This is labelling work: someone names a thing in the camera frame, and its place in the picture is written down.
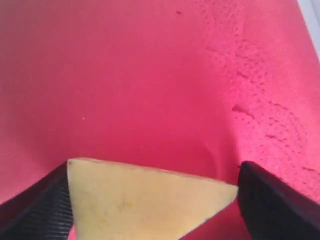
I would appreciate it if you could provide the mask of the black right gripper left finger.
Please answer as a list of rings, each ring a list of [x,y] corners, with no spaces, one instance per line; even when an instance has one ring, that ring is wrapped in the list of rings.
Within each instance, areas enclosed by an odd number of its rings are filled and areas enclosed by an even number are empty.
[[[0,205],[2,240],[66,240],[73,224],[66,163]]]

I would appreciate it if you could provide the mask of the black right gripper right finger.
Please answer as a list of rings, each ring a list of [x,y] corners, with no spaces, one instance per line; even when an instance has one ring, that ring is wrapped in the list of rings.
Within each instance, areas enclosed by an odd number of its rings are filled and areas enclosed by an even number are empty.
[[[237,201],[253,240],[318,240],[320,206],[252,161],[240,165]]]

